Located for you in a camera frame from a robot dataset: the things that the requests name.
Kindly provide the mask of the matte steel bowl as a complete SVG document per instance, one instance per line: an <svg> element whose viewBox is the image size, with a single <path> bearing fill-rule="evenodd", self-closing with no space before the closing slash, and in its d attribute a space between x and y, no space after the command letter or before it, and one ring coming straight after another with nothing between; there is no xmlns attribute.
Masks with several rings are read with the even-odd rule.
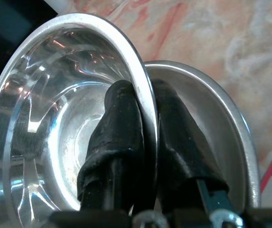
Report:
<svg viewBox="0 0 272 228"><path fill-rule="evenodd" d="M226 91L202 71L174 61L145 63L151 79L167 82L203 132L207 157L229 186L229 199L242 211L261 205L260 175L251 130Z"/></svg>

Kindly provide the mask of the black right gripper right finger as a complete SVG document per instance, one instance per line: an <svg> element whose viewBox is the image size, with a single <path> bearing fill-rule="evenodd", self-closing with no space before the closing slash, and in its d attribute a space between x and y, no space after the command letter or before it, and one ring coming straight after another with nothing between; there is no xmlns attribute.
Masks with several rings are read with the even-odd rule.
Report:
<svg viewBox="0 0 272 228"><path fill-rule="evenodd" d="M216 206L231 208L229 187L185 104L167 82L153 79L152 86L159 120L157 195L162 211L204 209L201 189Z"/></svg>

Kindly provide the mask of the shiny steel bowl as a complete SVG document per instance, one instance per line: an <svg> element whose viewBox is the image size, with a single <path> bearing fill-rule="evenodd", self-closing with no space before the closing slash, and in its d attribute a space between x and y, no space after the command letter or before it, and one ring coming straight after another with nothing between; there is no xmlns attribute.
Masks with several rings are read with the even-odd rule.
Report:
<svg viewBox="0 0 272 228"><path fill-rule="evenodd" d="M0 228L44 228L59 210L79 210L77 175L105 112L107 89L130 81L142 113L145 183L156 182L155 96L128 37L85 13L33 31L0 75Z"/></svg>

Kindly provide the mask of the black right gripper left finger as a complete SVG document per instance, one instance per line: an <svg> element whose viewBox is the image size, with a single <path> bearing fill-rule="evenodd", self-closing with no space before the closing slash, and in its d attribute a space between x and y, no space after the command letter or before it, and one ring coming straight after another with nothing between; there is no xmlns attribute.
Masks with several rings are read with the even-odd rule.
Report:
<svg viewBox="0 0 272 228"><path fill-rule="evenodd" d="M129 210L144 166L142 118L133 85L115 82L106 92L104 106L78 173L77 197L81 210Z"/></svg>

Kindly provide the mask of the pink marbled tablecloth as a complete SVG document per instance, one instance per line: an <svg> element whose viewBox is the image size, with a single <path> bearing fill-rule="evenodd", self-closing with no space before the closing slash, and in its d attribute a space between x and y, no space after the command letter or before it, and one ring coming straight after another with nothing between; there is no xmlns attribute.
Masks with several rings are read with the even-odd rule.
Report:
<svg viewBox="0 0 272 228"><path fill-rule="evenodd" d="M243 112L260 174L272 162L272 0L68 0L61 13L107 18L142 59L193 66L219 83ZM272 207L272 176L262 192Z"/></svg>

